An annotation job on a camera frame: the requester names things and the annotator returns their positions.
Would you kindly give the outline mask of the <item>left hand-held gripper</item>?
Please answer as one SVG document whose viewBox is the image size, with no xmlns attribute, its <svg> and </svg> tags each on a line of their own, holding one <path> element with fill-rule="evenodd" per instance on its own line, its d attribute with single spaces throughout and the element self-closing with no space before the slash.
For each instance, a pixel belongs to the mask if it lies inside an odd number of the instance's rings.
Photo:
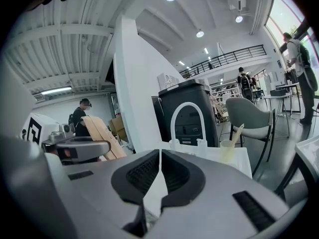
<svg viewBox="0 0 319 239">
<path fill-rule="evenodd" d="M 69 139 L 56 144 L 57 150 L 53 150 L 53 146 L 48 144 L 66 138 Z M 111 150 L 108 141 L 94 141 L 88 133 L 76 136 L 75 127 L 70 121 L 67 124 L 59 123 L 48 116 L 34 113 L 30 114 L 22 129 L 22 139 L 37 143 L 48 153 L 56 153 L 62 161 L 97 158 Z"/>
</svg>

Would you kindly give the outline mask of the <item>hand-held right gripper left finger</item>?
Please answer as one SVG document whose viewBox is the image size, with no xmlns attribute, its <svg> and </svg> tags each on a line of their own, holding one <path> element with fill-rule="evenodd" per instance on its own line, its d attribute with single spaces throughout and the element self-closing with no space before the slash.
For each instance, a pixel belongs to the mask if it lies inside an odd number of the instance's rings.
<svg viewBox="0 0 319 239">
<path fill-rule="evenodd" d="M 118 160 L 59 166 L 66 211 L 60 238 L 150 239 L 143 198 L 159 172 L 159 150 Z"/>
</svg>

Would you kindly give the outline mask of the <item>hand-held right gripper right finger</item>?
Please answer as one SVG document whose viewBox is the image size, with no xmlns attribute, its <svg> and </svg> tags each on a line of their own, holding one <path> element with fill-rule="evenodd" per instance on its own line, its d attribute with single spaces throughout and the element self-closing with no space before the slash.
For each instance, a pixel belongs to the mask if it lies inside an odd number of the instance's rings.
<svg viewBox="0 0 319 239">
<path fill-rule="evenodd" d="M 288 206 L 236 168 L 163 150 L 168 194 L 152 239 L 249 239 L 274 225 Z"/>
</svg>

